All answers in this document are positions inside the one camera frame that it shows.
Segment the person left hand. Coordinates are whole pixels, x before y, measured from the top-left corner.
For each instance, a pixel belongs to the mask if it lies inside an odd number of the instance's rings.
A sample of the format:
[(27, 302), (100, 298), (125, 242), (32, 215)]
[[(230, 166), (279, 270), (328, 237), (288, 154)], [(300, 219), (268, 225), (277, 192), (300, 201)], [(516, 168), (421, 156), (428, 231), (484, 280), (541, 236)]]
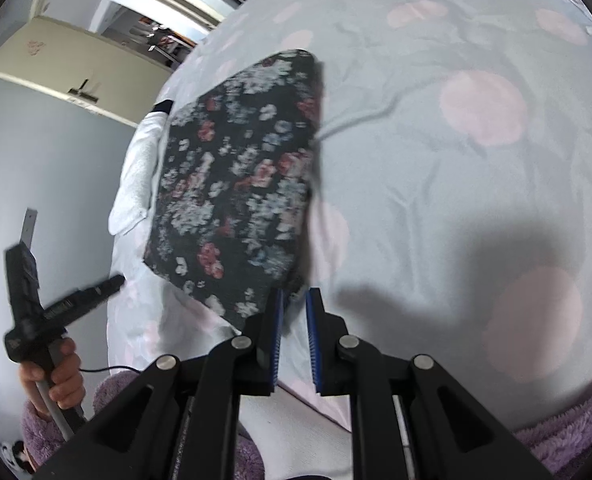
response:
[[(79, 408), (86, 390), (79, 367), (80, 357), (76, 353), (76, 344), (70, 338), (65, 338), (61, 345), (62, 360), (51, 374), (53, 386), (49, 391), (50, 399), (62, 410)], [(44, 379), (44, 370), (34, 362), (21, 362), (18, 368), (20, 384), (25, 390), (29, 401), (34, 406), (38, 416), (50, 420), (51, 415), (38, 391), (37, 384)]]

